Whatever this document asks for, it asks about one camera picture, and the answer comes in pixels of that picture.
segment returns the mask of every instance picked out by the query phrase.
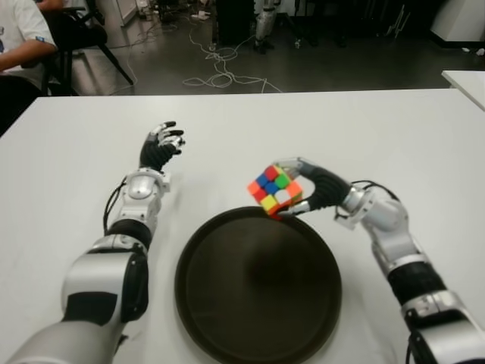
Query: silver robotic arm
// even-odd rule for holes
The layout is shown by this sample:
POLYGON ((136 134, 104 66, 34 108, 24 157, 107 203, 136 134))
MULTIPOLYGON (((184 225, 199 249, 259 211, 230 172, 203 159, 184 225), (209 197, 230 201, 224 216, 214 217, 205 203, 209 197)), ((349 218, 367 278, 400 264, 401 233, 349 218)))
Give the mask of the silver robotic arm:
POLYGON ((302 158, 275 162, 292 177, 302 175, 315 185, 314 193, 279 215, 298 215, 339 206, 348 215, 336 220, 353 229, 362 223, 384 277, 401 304, 410 331, 409 352, 417 364, 485 362, 485 336, 456 293, 448 290, 409 232, 408 213, 385 187, 351 184, 302 158), (382 187, 389 198, 379 197, 382 187))
POLYGON ((264 0, 263 9, 256 18, 256 41, 255 50, 264 54, 266 49, 273 46, 268 42, 274 27, 277 16, 277 9, 281 5, 281 0, 264 0))
MULTIPOLYGON (((61 322, 34 334, 8 364, 113 361, 124 327, 148 307, 147 254, 161 198, 170 186, 161 169, 185 143, 183 132, 173 126, 173 121, 162 124, 147 136, 139 169, 116 189, 122 196, 117 217, 105 226, 104 237, 72 265, 62 288, 61 322)), ((105 213, 106 224, 111 209, 105 213)))

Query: blue cube square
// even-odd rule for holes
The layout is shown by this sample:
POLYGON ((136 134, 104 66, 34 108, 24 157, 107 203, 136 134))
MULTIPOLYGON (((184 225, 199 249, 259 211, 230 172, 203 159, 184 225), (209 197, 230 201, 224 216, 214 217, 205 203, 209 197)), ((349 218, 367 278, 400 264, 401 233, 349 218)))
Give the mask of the blue cube square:
POLYGON ((264 188, 264 186, 266 186, 266 184, 269 182, 268 178, 262 174, 261 176, 259 176, 258 178, 256 178, 256 182, 258 182, 258 185, 261 187, 261 188, 264 188))
POLYGON ((264 186, 264 190, 268 195, 274 195, 280 188, 274 182, 268 182, 266 186, 264 186))

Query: gray floor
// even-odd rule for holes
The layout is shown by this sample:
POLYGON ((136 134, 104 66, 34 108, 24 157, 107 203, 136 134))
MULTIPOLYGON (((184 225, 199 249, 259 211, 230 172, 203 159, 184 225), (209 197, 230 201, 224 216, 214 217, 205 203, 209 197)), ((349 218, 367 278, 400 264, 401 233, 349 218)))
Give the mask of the gray floor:
MULTIPOLYGON (((208 79, 215 74, 214 60, 206 60, 203 52, 189 41, 193 39, 207 48, 211 40, 210 23, 196 27, 181 18, 177 28, 155 25, 151 37, 143 44, 129 45, 143 37, 154 26, 150 20, 134 18, 120 28, 113 9, 103 2, 107 18, 108 46, 130 74, 130 66, 138 78, 131 88, 99 51, 90 49, 74 60, 74 87, 82 95, 187 95, 218 93, 260 93, 262 83, 239 85, 225 89, 209 86, 191 87, 182 84, 190 77, 208 79)), ((237 59, 227 62, 227 69, 238 76, 266 78, 284 92, 344 91, 364 89, 446 88, 442 70, 485 70, 485 58, 465 54, 461 49, 441 49, 431 41, 393 39, 350 39, 349 46, 338 49, 328 39, 312 48, 304 44, 295 49, 294 38, 285 27, 277 27, 273 37, 276 49, 258 55, 251 46, 242 46, 237 59)), ((267 86, 266 92, 276 92, 267 86)))

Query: white cable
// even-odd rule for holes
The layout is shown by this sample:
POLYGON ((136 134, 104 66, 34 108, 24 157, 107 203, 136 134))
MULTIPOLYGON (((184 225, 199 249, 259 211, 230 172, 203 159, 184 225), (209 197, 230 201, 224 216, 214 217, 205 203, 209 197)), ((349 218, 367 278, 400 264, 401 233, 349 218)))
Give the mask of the white cable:
MULTIPOLYGON (((175 24, 170 24, 170 26, 173 28, 171 30, 171 32, 173 32, 174 30, 177 30, 177 26, 175 24)), ((154 42, 156 40, 156 35, 155 35, 155 31, 158 30, 158 29, 163 29, 162 27, 155 27, 155 26, 152 26, 150 27, 147 31, 145 31, 144 33, 139 33, 138 34, 138 37, 139 36, 142 36, 142 35, 145 35, 144 38, 142 39, 138 39, 136 40, 134 43, 132 43, 130 45, 130 50, 128 51, 128 59, 127 59, 127 67, 130 69, 130 72, 131 74, 133 75, 133 78, 135 79, 134 82, 133 82, 133 85, 128 85, 128 86, 125 86, 125 87, 121 87, 120 89, 112 92, 109 94, 109 96, 113 96, 114 94, 116 93, 119 93, 125 89, 129 89, 131 87, 134 87, 137 85, 138 83, 138 77, 136 76, 135 72, 133 71, 133 69, 131 68, 131 65, 130 65, 130 58, 131 58, 131 50, 133 49, 134 46, 137 46, 139 44, 142 44, 142 43, 151 43, 151 42, 154 42)))
MULTIPOLYGON (((194 24, 188 17, 185 17, 189 23, 192 25, 197 26, 197 24, 194 24)), ((200 43, 194 42, 192 39, 192 32, 195 29, 193 27, 190 30, 189 33, 189 40, 194 46, 199 46, 200 50, 206 54, 205 59, 214 59, 214 69, 217 72, 215 75, 210 76, 207 80, 203 80, 202 78, 198 77, 192 77, 187 80, 182 81, 182 83, 186 86, 210 86, 214 87, 216 89, 225 89, 226 87, 229 87, 230 85, 234 83, 239 83, 242 85, 248 85, 250 83, 263 83, 263 86, 261 88, 261 93, 264 93, 264 90, 266 88, 266 85, 269 85, 273 87, 276 91, 279 93, 283 93, 280 89, 278 89, 275 85, 272 83, 268 82, 267 78, 259 78, 259 77, 250 77, 250 76, 237 76, 234 73, 230 72, 227 70, 227 64, 226 62, 232 61, 233 59, 236 59, 237 56, 239 55, 237 50, 239 49, 240 46, 242 46, 244 43, 248 42, 250 39, 252 39, 254 36, 250 36, 248 39, 246 39, 244 42, 241 42, 236 48, 220 48, 216 52, 211 52, 206 49, 204 49, 204 46, 200 43), (221 55, 222 51, 229 50, 230 53, 228 55, 221 55), (222 63, 222 70, 220 70, 217 66, 222 63), (216 83, 216 80, 219 80, 220 78, 225 78, 225 82, 221 83, 216 83)))

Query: red cube square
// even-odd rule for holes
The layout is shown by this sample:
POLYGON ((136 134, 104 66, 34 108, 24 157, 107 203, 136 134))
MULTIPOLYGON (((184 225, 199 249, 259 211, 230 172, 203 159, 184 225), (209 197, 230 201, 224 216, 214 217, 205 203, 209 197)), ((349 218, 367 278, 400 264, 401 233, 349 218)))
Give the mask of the red cube square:
POLYGON ((260 188, 258 191, 252 194, 252 196, 256 199, 256 201, 260 202, 263 198, 265 198, 268 194, 265 190, 260 188))
POLYGON ((280 175, 280 173, 273 165, 271 165, 268 168, 266 168, 266 171, 264 171, 264 175, 268 180, 276 180, 276 178, 280 175))

